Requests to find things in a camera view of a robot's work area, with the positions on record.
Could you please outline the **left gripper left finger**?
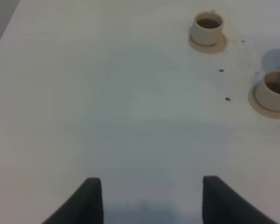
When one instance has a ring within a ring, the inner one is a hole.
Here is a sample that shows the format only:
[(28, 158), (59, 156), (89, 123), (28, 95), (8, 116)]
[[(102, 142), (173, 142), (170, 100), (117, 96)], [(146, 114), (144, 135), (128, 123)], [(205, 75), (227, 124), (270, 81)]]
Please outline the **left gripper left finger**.
[(99, 178), (88, 178), (45, 224), (102, 224), (104, 207)]

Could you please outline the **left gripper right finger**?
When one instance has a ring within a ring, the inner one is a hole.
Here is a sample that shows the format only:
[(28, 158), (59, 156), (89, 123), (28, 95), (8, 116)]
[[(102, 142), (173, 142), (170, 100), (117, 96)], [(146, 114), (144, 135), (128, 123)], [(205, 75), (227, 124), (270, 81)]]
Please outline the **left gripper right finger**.
[(203, 177), (202, 218), (204, 224), (274, 224), (222, 179)]

